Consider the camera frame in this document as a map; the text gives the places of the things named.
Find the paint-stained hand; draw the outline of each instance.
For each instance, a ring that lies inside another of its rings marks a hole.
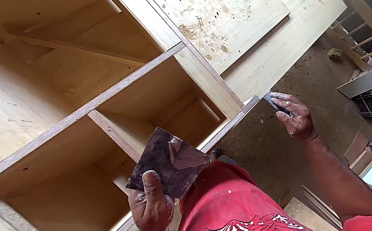
[[[142,176],[145,192],[133,190],[129,195],[129,207],[133,220],[141,231],[165,231],[172,222],[174,203],[163,193],[159,175],[147,171]]]
[[[286,126],[287,132],[297,139],[310,141],[319,134],[313,126],[310,110],[292,95],[279,92],[270,93],[273,103],[291,112],[291,116],[281,111],[276,112],[277,118]]]

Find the red t-shirt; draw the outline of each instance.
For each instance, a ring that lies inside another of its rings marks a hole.
[[[310,230],[289,218],[242,167],[221,161],[199,174],[179,206],[179,231]],[[348,219],[343,230],[372,230],[372,217]]]

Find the foot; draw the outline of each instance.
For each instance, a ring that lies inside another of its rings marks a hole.
[[[221,155],[222,147],[220,145],[217,145],[217,147],[210,152],[210,163],[214,163],[215,161],[217,161],[217,158],[219,158],[219,156]]]

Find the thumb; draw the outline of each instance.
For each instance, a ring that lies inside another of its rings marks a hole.
[[[146,171],[142,176],[142,180],[147,202],[154,203],[165,198],[160,177],[157,172],[153,170]]]
[[[286,129],[289,133],[294,131],[296,122],[293,120],[293,118],[282,111],[276,112],[276,116],[279,118],[280,122],[286,126]]]

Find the dirty floor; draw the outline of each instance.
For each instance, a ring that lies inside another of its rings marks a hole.
[[[342,157],[359,130],[372,139],[372,119],[363,119],[353,102],[337,91],[356,67],[345,55],[338,62],[328,59],[327,51],[332,48],[321,36],[272,90],[295,95],[306,104],[317,131]],[[275,112],[262,99],[220,141],[223,154],[244,167],[259,188],[279,204],[288,203],[293,196],[301,200],[301,185],[320,194],[300,142],[287,134]],[[171,230],[176,230],[179,222],[177,211]]]

